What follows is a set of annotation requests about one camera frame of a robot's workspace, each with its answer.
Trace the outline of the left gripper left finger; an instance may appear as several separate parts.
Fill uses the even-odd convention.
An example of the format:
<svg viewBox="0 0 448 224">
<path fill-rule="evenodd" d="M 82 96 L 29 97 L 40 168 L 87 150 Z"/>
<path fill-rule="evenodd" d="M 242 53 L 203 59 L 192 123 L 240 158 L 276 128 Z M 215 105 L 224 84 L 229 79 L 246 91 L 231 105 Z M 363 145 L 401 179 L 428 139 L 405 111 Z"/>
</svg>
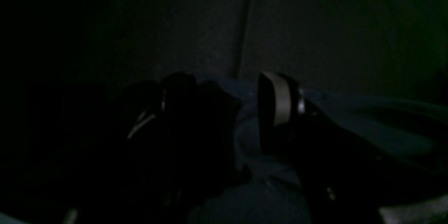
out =
<svg viewBox="0 0 448 224">
<path fill-rule="evenodd" d="M 154 140 L 166 133 L 165 91 L 132 93 L 127 114 L 130 116 L 128 140 Z"/>
</svg>

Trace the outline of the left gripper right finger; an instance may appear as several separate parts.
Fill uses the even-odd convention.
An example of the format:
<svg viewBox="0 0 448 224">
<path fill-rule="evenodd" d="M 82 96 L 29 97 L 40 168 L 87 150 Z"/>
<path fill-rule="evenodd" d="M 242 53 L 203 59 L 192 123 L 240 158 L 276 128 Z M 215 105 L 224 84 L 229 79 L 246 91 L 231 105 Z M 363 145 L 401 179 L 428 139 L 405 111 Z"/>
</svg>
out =
<svg viewBox="0 0 448 224">
<path fill-rule="evenodd" d="M 258 78 L 258 111 L 262 130 L 273 130 L 298 120 L 306 113 L 301 85 L 285 74 L 261 72 Z"/>
</svg>

